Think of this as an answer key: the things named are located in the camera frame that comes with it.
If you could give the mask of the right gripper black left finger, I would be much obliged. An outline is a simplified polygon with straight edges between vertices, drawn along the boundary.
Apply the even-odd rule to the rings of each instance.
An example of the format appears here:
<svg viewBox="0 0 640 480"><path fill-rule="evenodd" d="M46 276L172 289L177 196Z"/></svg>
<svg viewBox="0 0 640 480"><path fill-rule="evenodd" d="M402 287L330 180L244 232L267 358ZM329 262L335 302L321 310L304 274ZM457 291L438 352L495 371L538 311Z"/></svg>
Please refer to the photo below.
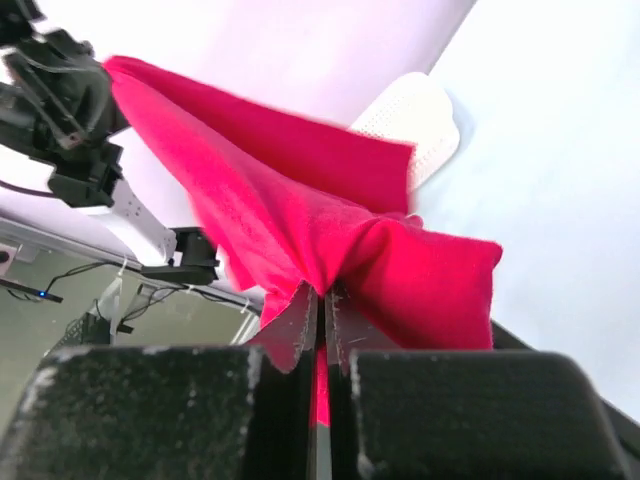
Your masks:
<svg viewBox="0 0 640 480"><path fill-rule="evenodd" d="M5 479L311 479L317 296L240 346L46 356L1 441Z"/></svg>

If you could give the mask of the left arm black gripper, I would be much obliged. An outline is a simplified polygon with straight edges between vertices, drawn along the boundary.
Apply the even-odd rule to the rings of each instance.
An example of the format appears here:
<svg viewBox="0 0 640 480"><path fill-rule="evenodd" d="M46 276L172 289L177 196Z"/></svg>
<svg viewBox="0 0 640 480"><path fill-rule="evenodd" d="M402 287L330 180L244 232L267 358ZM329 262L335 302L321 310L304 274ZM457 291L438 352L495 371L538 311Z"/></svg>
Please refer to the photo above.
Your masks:
<svg viewBox="0 0 640 480"><path fill-rule="evenodd" d="M112 95L112 81L92 45L57 28L34 25L45 15L34 1L1 3L1 144L21 154L73 161L100 149L128 121Z"/></svg>

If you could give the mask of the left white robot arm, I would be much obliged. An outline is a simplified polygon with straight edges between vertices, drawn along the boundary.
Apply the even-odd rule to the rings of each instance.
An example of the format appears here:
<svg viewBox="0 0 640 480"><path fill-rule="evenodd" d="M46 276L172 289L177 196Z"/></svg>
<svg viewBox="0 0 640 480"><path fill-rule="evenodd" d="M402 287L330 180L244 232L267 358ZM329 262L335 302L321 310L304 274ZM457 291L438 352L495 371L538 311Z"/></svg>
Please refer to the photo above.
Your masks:
<svg viewBox="0 0 640 480"><path fill-rule="evenodd" d="M94 217L118 237L143 276L185 285L217 280L216 248L197 227L165 227L138 199L111 136L129 124L111 80L88 42L66 30L39 34L33 1L1 4L1 57L12 79L1 86L1 144L52 166L46 196Z"/></svg>

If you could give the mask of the crimson red t-shirt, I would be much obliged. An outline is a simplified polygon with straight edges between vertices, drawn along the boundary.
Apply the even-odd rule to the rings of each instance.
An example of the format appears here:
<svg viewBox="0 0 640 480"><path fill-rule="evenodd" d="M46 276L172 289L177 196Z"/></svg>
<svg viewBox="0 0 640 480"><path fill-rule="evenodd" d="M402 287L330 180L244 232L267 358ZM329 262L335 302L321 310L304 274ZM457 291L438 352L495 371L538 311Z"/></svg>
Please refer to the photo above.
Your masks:
<svg viewBox="0 0 640 480"><path fill-rule="evenodd" d="M237 97L114 56L114 98L186 190L241 290L265 292L271 323L297 287L342 282L365 317L405 348L488 350L490 241L431 232L409 212L409 145Z"/></svg>

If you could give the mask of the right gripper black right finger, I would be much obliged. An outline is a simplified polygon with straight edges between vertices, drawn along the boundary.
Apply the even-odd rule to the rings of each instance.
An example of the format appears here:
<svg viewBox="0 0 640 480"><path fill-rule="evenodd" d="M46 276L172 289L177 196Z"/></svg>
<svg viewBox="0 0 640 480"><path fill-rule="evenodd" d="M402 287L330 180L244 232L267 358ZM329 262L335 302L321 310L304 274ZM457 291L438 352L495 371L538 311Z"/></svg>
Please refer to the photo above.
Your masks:
<svg viewBox="0 0 640 480"><path fill-rule="evenodd" d="M324 301L337 479L627 479L599 395L570 358L525 349L409 350Z"/></svg>

